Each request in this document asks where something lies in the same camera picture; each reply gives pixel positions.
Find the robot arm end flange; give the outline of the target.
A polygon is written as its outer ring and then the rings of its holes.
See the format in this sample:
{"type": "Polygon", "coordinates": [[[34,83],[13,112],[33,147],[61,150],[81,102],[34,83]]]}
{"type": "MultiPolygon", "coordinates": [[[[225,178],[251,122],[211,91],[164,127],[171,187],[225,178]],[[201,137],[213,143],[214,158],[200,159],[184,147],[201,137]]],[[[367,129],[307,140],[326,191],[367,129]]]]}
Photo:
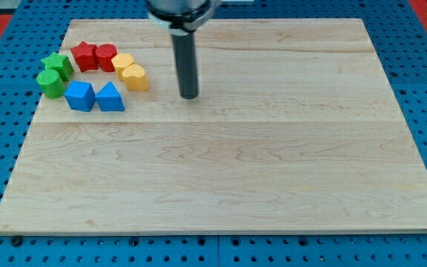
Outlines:
{"type": "Polygon", "coordinates": [[[175,36],[195,32],[214,16],[222,0],[146,0],[148,18],[175,36]]]}

